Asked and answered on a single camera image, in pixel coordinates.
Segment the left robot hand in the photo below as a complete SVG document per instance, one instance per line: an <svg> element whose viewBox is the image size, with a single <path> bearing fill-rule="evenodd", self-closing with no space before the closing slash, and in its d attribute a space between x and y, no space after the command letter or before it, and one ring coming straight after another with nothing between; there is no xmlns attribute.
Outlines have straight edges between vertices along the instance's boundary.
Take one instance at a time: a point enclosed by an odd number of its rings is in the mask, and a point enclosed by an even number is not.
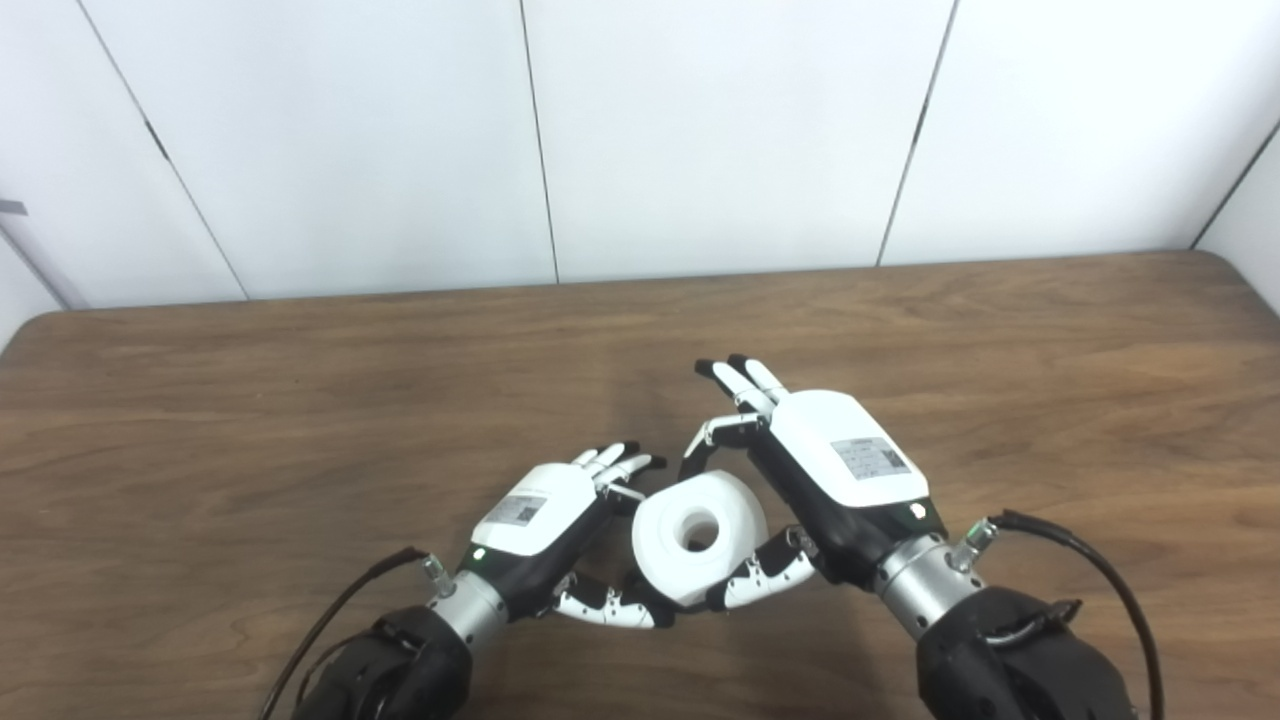
<svg viewBox="0 0 1280 720"><path fill-rule="evenodd" d="M631 480L664 466L636 442L536 465L474 528L460 577L480 582L507 623L559 612L604 626L672 628L669 606L576 568L614 519L631 518L645 500Z"/></svg>

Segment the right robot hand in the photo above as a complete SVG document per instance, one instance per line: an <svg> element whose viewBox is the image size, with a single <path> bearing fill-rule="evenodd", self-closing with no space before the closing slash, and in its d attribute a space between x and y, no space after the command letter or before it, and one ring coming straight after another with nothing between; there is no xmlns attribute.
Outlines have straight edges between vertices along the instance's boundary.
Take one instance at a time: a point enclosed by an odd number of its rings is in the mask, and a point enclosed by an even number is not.
<svg viewBox="0 0 1280 720"><path fill-rule="evenodd" d="M901 544L945 536L924 473L852 396L792 392L741 354L700 359L695 370L736 411L700 427L678 479L704 473L719 448L741 448L796 519L707 591L708 610L754 603L814 574L870 592Z"/></svg>

